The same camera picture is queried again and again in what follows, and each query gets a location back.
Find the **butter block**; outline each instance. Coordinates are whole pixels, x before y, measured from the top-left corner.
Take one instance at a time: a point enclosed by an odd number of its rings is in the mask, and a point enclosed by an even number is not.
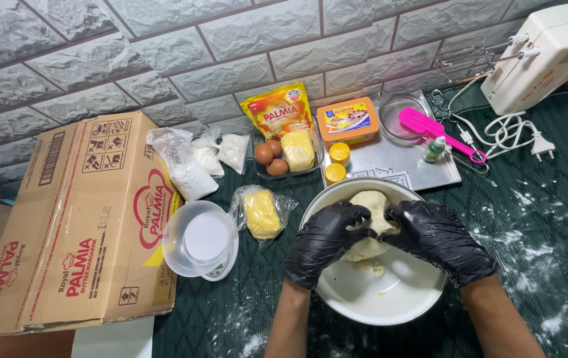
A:
[[[246,194],[243,201],[247,227],[254,238],[274,239],[282,231],[270,191],[264,189]]]
[[[308,130],[292,131],[280,140],[288,170],[292,172],[311,169],[315,162],[311,134]]]

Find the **power cord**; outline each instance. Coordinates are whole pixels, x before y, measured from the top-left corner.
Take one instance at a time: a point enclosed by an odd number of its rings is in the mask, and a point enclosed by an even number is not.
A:
[[[543,153],[549,153],[551,159],[554,159],[553,151],[556,150],[556,146],[542,137],[541,132],[538,129],[536,129],[534,123],[532,123],[529,120],[523,120],[520,117],[525,114],[525,111],[504,115],[491,121],[483,131],[487,137],[494,138],[494,143],[490,143],[483,139],[483,137],[478,133],[478,131],[470,121],[455,114],[451,110],[452,103],[456,100],[456,98],[458,98],[459,95],[465,92],[477,80],[479,80],[479,78],[473,79],[469,84],[463,87],[463,89],[459,93],[457,93],[454,97],[452,97],[452,100],[447,105],[447,110],[448,113],[453,115],[455,118],[463,121],[463,123],[465,123],[466,126],[470,127],[470,129],[472,130],[476,138],[479,140],[479,142],[490,147],[489,150],[485,153],[486,159],[494,158],[505,152],[524,147],[531,143],[534,143],[534,146],[532,147],[532,155],[535,155],[539,161],[542,162],[540,155]],[[489,130],[496,124],[500,125],[500,128],[498,128],[495,133],[489,133]],[[532,138],[526,142],[520,143],[521,134],[525,127],[530,128],[532,130]],[[513,141],[511,142],[511,144],[505,145],[505,142],[511,140],[512,138]]]

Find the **black glove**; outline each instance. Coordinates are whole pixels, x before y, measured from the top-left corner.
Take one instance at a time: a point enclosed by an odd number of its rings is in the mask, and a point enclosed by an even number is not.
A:
[[[355,243],[377,233],[372,229],[346,230],[370,218],[370,210],[339,201],[313,214],[297,233],[295,246],[281,266],[293,283],[314,290],[321,272],[339,260]]]
[[[401,231],[384,233],[379,241],[440,268],[456,287],[498,271],[496,260],[472,239],[446,205],[434,200],[404,200],[399,205],[389,205],[384,218],[398,222]]]

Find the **sieve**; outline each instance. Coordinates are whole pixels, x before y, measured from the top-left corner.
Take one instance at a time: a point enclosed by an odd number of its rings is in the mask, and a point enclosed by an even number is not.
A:
[[[379,99],[381,99],[382,94],[385,93],[380,92]],[[417,140],[427,134],[427,132],[415,132],[401,123],[399,113],[405,108],[412,108],[426,116],[432,116],[428,104],[419,97],[410,93],[391,94],[379,105],[379,123],[383,127],[382,134],[390,133],[401,140]]]

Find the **white plastic bowl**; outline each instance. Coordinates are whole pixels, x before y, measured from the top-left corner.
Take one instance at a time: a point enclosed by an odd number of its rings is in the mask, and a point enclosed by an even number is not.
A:
[[[361,191],[380,191],[391,203],[423,200],[400,184],[381,178],[352,178],[329,186],[306,209],[300,228],[319,209],[350,200]],[[392,326],[415,319],[439,299],[447,275],[422,260],[390,248],[373,260],[386,268],[383,276],[359,272],[353,263],[337,261],[320,276],[317,293],[334,310],[365,324]]]
[[[231,219],[221,207],[210,201],[192,201],[169,218],[162,235],[162,254],[180,276],[202,276],[228,259],[234,235]]]

